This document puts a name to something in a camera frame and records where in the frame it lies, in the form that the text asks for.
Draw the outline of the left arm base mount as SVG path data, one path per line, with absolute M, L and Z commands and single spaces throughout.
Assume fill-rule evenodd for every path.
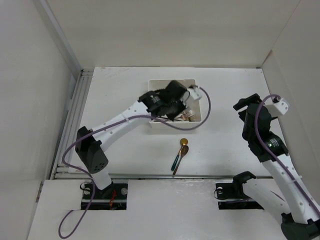
M 106 210 L 106 211 L 122 211 L 127 209 L 128 183 L 113 183 L 107 190 L 99 190 L 96 188 L 94 197 L 92 197 L 93 186 L 91 182 L 83 182 L 79 188 L 82 190 L 82 198 L 80 203 L 81 210 Z

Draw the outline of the brown wooden spoon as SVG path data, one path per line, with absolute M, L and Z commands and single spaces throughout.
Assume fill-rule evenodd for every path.
M 174 176 L 176 175 L 176 173 L 178 171 L 178 168 L 179 168 L 179 166 L 181 164 L 181 161 L 182 161 L 183 157 L 188 153 L 188 151 L 189 151 L 189 147 L 187 145 L 185 145 L 181 150 L 180 158 L 179 158 L 178 163 L 177 163 L 177 165 L 176 165 L 176 167 L 175 167 L 175 169 L 173 171 L 173 175 Z

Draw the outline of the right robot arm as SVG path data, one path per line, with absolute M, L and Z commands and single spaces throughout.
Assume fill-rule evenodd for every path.
M 313 240 L 320 235 L 320 206 L 297 173 L 285 143 L 271 131 L 271 122 L 285 115 L 289 107 L 277 94 L 264 99 L 253 94 L 233 106 L 244 123 L 242 138 L 283 196 L 265 188 L 249 171 L 233 177 L 231 190 L 235 197 L 247 196 L 271 214 L 286 239 Z

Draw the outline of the white spoon container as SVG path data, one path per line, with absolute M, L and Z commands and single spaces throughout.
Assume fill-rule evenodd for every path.
M 176 80 L 179 83 L 181 83 L 183 86 L 185 86 L 187 88 L 187 91 L 190 86 L 196 86 L 196 81 L 194 79 L 152 79 L 148 82 L 147 94 L 152 99 L 153 98 L 152 91 L 164 89 L 172 80 Z M 191 102 L 191 103 L 195 102 L 195 101 L 190 100 L 189 96 L 190 96 L 190 93 L 188 91 L 188 93 L 185 93 L 182 98 L 183 103 L 185 105 L 189 102 Z

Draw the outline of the green-handled gold spoon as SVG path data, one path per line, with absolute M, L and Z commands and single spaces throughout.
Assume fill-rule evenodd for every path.
M 175 170 L 175 168 L 176 168 L 176 165 L 177 165 L 177 163 L 178 163 L 178 160 L 179 160 L 179 157 L 180 157 L 180 155 L 181 155 L 181 152 L 182 152 L 182 149 L 183 149 L 183 147 L 184 146 L 186 146 L 187 144 L 188 144 L 188 140 L 186 139 L 186 138 L 182 138 L 181 140 L 180 140 L 180 150 L 179 150 L 179 152 L 178 152 L 178 154 L 176 155 L 176 157 L 175 157 L 175 159 L 174 159 L 174 162 L 173 162 L 173 164 L 172 164 L 172 166 L 171 166 L 171 171 L 174 171 Z

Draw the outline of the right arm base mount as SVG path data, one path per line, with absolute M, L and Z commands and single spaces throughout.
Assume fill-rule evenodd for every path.
M 214 197 L 218 200 L 219 210 L 264 210 L 264 208 L 245 195 L 243 184 L 257 177 L 249 171 L 235 175 L 231 182 L 217 182 Z

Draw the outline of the aluminium rail frame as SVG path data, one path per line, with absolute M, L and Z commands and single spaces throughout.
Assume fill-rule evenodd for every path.
M 62 167 L 64 173 L 68 171 L 68 167 L 62 163 L 62 157 L 76 138 L 93 73 L 93 68 L 84 68 L 80 71 L 72 95 L 67 100 L 66 116 L 61 124 L 60 137 L 58 138 L 53 160 L 46 177 L 48 180 L 56 178 L 55 175 L 59 167 Z

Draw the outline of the white fork container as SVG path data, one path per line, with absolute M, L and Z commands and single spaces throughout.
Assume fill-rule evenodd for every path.
M 200 102 L 192 103 L 191 106 L 176 116 L 173 121 L 169 120 L 166 115 L 158 118 L 178 128 L 192 128 L 202 122 Z

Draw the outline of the rose gold fork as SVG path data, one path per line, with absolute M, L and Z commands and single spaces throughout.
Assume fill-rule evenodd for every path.
M 177 119 L 182 122 L 195 122 L 197 115 L 193 110 L 184 111 Z

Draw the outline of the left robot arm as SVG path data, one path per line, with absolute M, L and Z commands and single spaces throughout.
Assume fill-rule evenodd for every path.
M 165 88 L 144 93 L 132 106 L 100 126 L 91 129 L 83 126 L 77 131 L 75 152 L 91 175 L 95 183 L 94 192 L 100 198 L 107 198 L 112 192 L 113 181 L 108 173 L 109 160 L 105 155 L 110 146 L 149 120 L 142 115 L 167 116 L 174 120 L 191 104 L 193 90 L 192 86 L 187 88 L 172 80 Z

